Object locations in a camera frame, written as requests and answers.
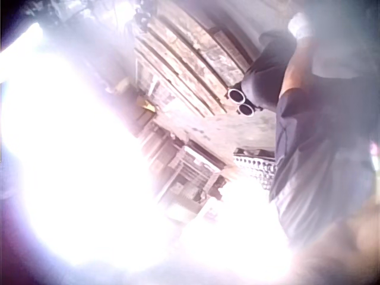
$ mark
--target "white glove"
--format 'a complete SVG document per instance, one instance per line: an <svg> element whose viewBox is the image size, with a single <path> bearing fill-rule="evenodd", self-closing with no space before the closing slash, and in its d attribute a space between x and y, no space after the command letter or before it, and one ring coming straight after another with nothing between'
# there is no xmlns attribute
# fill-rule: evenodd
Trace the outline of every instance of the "white glove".
<svg viewBox="0 0 380 285"><path fill-rule="evenodd" d="M297 40L313 36L310 22L304 13L297 13L294 15L289 21L287 28Z"/></svg>

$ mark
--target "wooden ceiling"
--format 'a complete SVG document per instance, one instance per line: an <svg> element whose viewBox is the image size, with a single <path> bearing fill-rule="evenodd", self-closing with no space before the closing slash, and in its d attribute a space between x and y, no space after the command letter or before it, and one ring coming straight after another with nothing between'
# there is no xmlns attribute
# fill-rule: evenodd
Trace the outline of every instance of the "wooden ceiling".
<svg viewBox="0 0 380 285"><path fill-rule="evenodd" d="M177 100L203 118L233 110L227 87L243 78L249 62L215 24L206 27L169 0L159 1L135 51L138 85L153 103L165 110Z"/></svg>

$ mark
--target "bright welding light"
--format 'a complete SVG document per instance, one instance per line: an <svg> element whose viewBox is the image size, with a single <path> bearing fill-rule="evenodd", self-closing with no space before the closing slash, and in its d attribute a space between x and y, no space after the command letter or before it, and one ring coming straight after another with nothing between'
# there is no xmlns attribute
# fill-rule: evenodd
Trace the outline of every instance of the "bright welding light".
<svg viewBox="0 0 380 285"><path fill-rule="evenodd" d="M35 55L9 81L3 140L40 240L73 265L140 270L163 258L166 225L136 139L93 94L68 62Z"/></svg>
<svg viewBox="0 0 380 285"><path fill-rule="evenodd" d="M43 32L38 23L32 24L13 44L0 53L0 83L18 71L42 41Z"/></svg>
<svg viewBox="0 0 380 285"><path fill-rule="evenodd" d="M119 29L124 29L125 24L129 21L131 21L136 14L135 9L133 5L127 1L114 1L113 2L113 9L110 9L110 11L107 11L103 18L107 20L108 18L112 19L112 24L114 26L117 26Z"/></svg>
<svg viewBox="0 0 380 285"><path fill-rule="evenodd" d="M228 183L223 189L218 222L192 223L182 242L196 259L226 268L253 281L277 281L292 259L268 194L254 180Z"/></svg>

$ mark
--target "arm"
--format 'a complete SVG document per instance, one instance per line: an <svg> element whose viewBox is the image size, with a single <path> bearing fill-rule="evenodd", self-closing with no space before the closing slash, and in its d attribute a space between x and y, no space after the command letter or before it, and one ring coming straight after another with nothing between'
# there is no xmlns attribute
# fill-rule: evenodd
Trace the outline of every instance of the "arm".
<svg viewBox="0 0 380 285"><path fill-rule="evenodd" d="M297 39L297 48L287 66L280 97L292 88L307 91L312 74L314 40L308 19L304 14L298 13L290 20L288 29Z"/></svg>
<svg viewBox="0 0 380 285"><path fill-rule="evenodd" d="M281 96L292 88L301 88L306 91L311 79L312 54L314 43L311 37L306 37L297 41L297 48L291 58L280 92Z"/></svg>

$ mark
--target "welder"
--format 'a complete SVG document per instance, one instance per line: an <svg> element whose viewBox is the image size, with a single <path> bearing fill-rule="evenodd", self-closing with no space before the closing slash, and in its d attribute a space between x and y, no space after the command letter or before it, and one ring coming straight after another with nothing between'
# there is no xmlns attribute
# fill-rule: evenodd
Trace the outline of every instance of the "welder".
<svg viewBox="0 0 380 285"><path fill-rule="evenodd" d="M380 77L314 75L318 42L310 21L298 13L288 29L260 37L264 50L230 97L241 95L255 110L276 112L277 173L270 201L289 245L301 249L373 194L369 150L376 140Z"/></svg>

